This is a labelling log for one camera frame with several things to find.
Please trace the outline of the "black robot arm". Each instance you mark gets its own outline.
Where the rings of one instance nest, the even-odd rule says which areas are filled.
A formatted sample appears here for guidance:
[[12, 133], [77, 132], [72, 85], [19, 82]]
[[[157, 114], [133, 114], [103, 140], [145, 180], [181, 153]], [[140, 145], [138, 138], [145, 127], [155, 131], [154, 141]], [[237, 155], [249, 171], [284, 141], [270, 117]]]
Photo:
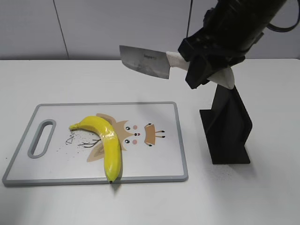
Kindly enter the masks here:
[[203, 27], [182, 40], [178, 52], [189, 62], [186, 82], [192, 89], [208, 77], [245, 60], [284, 0], [219, 0]]

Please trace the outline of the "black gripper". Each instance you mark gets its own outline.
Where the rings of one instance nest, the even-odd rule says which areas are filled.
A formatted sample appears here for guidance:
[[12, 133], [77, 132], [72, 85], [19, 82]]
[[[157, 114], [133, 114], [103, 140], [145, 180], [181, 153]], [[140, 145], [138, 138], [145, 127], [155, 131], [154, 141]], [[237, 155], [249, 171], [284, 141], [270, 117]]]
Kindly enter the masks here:
[[203, 27], [184, 38], [178, 52], [190, 62], [185, 81], [191, 89], [196, 89], [207, 84], [213, 74], [245, 60], [245, 27], [220, 27], [217, 30]]

